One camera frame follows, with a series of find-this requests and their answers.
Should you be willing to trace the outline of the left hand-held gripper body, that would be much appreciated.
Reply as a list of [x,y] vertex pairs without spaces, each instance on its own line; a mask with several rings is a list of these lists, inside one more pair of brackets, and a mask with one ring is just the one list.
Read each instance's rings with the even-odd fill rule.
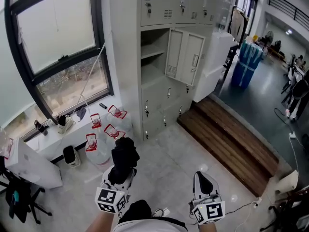
[[103,181],[100,187],[97,187],[95,202],[100,211],[119,214],[128,203],[129,188],[131,183],[125,181],[123,184],[111,185]]

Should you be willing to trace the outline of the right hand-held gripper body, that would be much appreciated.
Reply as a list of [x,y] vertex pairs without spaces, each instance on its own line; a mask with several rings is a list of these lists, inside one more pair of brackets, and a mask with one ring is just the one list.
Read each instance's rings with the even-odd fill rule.
[[201,199],[193,199],[190,203],[190,213],[193,214],[198,225],[215,223],[225,218],[225,201],[219,194]]

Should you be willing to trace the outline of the black cloth bundle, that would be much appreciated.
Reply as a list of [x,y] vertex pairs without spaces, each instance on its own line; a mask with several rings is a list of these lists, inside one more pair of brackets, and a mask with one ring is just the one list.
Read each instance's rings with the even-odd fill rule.
[[108,180],[112,185],[123,184],[131,173],[136,175],[137,162],[140,156],[136,151],[134,141],[129,137],[121,137],[116,140],[115,148],[112,150],[114,166],[108,174]]

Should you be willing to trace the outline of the grey metal locker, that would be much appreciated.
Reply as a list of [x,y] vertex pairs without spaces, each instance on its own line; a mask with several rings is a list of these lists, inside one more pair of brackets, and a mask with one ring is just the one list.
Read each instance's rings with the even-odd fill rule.
[[[152,6],[150,17],[147,2]],[[185,6],[183,14],[180,4]],[[155,137],[189,109],[219,4],[220,0],[110,0],[121,100],[139,139]]]

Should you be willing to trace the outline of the person's right forearm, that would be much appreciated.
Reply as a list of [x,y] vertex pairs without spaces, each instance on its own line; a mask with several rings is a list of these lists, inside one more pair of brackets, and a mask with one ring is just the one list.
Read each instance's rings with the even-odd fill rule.
[[200,225],[199,232],[217,232],[215,223],[207,223]]

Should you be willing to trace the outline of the person's black trousers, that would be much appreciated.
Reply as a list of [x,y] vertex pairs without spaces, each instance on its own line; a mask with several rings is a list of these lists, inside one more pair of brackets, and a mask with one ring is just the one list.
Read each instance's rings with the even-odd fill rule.
[[132,203],[125,214],[119,219],[118,224],[134,221],[150,219],[152,217],[152,211],[150,206],[145,200],[138,200]]

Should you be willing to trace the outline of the person's white shoe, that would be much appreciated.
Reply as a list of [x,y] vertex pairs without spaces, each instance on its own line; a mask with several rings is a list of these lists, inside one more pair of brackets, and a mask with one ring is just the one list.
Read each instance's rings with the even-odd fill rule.
[[156,209],[152,216],[153,217],[167,217],[170,214],[170,210],[168,208],[164,208],[164,209]]

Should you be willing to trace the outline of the wooden step platform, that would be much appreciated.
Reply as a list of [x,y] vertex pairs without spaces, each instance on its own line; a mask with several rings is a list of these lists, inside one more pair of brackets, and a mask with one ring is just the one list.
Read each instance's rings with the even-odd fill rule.
[[211,98],[193,103],[177,122],[255,197],[278,169],[278,157]]

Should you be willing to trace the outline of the white low cabinet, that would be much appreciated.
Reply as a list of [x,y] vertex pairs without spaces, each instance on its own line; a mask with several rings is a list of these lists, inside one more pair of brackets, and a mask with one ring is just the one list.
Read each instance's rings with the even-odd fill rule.
[[21,139],[8,141],[4,165],[15,175],[46,189],[63,185],[60,169]]

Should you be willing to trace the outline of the white box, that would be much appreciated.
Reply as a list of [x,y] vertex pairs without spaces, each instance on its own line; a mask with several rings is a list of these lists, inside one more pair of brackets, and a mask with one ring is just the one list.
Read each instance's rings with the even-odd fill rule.
[[275,191],[283,194],[295,190],[299,180],[299,174],[297,170],[281,179],[275,186]]

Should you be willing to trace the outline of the black thermos bottle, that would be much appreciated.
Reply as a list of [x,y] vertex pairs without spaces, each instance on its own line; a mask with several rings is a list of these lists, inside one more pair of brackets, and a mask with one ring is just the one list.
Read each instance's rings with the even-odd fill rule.
[[34,126],[44,136],[46,136],[48,134],[48,131],[45,128],[45,126],[43,124],[41,124],[38,120],[34,121]]

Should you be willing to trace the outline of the black office chair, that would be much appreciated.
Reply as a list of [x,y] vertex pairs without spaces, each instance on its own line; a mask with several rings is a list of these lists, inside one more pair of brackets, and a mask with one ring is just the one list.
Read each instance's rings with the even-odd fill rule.
[[46,211],[36,203],[40,193],[45,193],[45,189],[39,187],[34,194],[31,193],[31,183],[23,178],[15,176],[12,172],[4,167],[4,163],[0,163],[0,175],[7,178],[8,183],[0,181],[0,185],[5,187],[5,200],[9,205],[10,218],[17,217],[22,223],[26,222],[27,215],[32,213],[36,224],[41,222],[37,219],[36,209],[52,216],[51,212]]

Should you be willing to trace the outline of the black framed window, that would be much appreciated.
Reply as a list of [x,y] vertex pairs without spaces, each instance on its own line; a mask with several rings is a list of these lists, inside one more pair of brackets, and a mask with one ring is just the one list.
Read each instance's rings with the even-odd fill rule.
[[29,140],[53,112],[114,94],[102,0],[0,0],[0,126]]

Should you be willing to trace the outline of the black standing fan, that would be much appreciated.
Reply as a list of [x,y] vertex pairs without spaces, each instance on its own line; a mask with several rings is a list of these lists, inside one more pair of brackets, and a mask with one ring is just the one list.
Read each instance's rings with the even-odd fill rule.
[[273,42],[274,34],[273,31],[268,31],[264,36],[264,47],[270,46]]

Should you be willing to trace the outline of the black metal railing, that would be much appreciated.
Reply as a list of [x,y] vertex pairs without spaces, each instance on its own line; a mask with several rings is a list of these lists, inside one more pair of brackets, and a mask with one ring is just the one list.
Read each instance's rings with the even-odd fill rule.
[[309,15],[292,5],[287,0],[268,0],[268,5],[283,12],[295,22],[309,30]]

